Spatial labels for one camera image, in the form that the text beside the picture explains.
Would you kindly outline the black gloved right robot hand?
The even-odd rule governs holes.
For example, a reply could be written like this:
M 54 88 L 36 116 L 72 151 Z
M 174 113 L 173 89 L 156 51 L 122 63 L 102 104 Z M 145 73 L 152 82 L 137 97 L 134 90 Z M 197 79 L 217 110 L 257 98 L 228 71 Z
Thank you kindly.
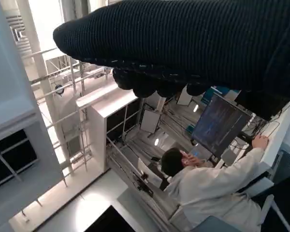
M 53 39 L 139 97 L 222 86 L 290 98 L 290 0 L 123 0 Z

